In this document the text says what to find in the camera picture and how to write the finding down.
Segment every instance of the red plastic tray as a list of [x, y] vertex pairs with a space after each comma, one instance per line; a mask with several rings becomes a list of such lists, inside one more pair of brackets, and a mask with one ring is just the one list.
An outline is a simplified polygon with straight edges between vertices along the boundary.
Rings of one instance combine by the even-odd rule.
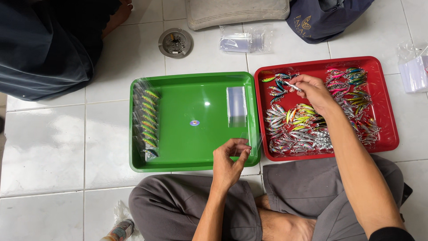
[[[262, 67], [254, 74], [254, 80], [256, 83], [256, 96], [257, 96], [257, 107], [259, 113], [260, 127], [263, 136], [263, 149], [266, 157], [271, 161], [291, 161], [291, 160], [304, 160], [314, 158], [325, 158], [334, 157], [334, 153], [315, 154], [305, 153], [301, 155], [298, 153], [296, 156], [290, 157], [273, 157], [268, 149], [268, 142], [266, 140], [266, 125], [267, 123], [263, 120], [265, 111], [270, 108], [270, 101], [272, 97], [269, 95], [271, 89], [268, 89], [272, 85], [272, 82], [264, 83], [261, 80], [264, 78], [273, 77], [277, 73], [300, 73], [312, 75], [323, 80], [326, 80], [328, 74], [325, 72], [327, 69], [338, 68], [339, 70], [345, 70], [349, 67], [359, 67], [365, 69], [367, 73], [368, 85], [363, 87], [363, 90], [367, 91], [372, 96], [373, 105], [369, 108], [368, 113], [373, 116], [377, 122], [377, 125], [381, 127], [379, 132], [379, 139], [372, 148], [367, 148], [367, 151], [381, 152], [391, 151], [397, 148], [399, 139], [397, 126], [395, 125], [394, 114], [391, 108], [391, 102], [389, 100], [388, 90], [386, 88], [385, 78], [383, 76], [382, 67], [377, 58], [372, 56], [364, 57], [351, 57], [341, 59], [330, 59], [330, 60], [318, 60], [301, 63], [290, 63], [283, 65], [267, 66]], [[280, 102], [275, 102], [281, 105], [285, 110], [293, 108], [298, 103], [309, 104], [307, 99], [302, 99], [295, 92], [287, 93]]]

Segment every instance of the hand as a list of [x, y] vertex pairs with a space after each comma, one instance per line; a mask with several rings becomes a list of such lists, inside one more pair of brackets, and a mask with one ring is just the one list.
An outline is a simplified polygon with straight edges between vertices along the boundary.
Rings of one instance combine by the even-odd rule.
[[[244, 163], [250, 155], [251, 146], [246, 145], [244, 138], [232, 138], [213, 151], [213, 182], [211, 190], [226, 194], [241, 175]], [[238, 157], [234, 162], [230, 157]]]
[[290, 84], [296, 84], [297, 87], [302, 89], [302, 92], [297, 92], [297, 95], [307, 98], [314, 109], [323, 117], [326, 117], [332, 109], [340, 107], [320, 78], [299, 75], [290, 80]]

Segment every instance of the gray cushion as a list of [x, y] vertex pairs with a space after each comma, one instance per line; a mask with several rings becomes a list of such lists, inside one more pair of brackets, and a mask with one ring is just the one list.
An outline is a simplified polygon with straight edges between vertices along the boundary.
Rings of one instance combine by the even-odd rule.
[[263, 19], [286, 19], [288, 0], [185, 0], [191, 30]]

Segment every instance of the white plastic bag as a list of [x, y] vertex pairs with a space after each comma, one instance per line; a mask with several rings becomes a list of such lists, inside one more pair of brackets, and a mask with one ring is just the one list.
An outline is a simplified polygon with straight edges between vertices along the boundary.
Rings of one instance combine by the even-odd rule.
[[398, 68], [406, 93], [428, 91], [428, 44], [415, 50], [411, 40], [399, 43]]
[[219, 49], [226, 52], [265, 53], [270, 51], [273, 24], [250, 27], [244, 32], [237, 26], [220, 25]]
[[[120, 200], [117, 202], [117, 206], [114, 207], [114, 224], [112, 227], [116, 226], [125, 219], [134, 221], [129, 208], [125, 205], [125, 203], [122, 202], [122, 200]], [[134, 225], [134, 232], [126, 241], [144, 241], [143, 235], [141, 235], [136, 225]]]

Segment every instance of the sticker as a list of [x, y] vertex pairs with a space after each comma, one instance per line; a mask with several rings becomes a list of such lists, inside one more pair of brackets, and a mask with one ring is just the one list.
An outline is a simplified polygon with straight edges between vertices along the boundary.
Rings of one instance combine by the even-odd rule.
[[191, 126], [197, 126], [197, 125], [199, 125], [199, 120], [192, 120], [191, 122], [190, 122], [190, 125]]

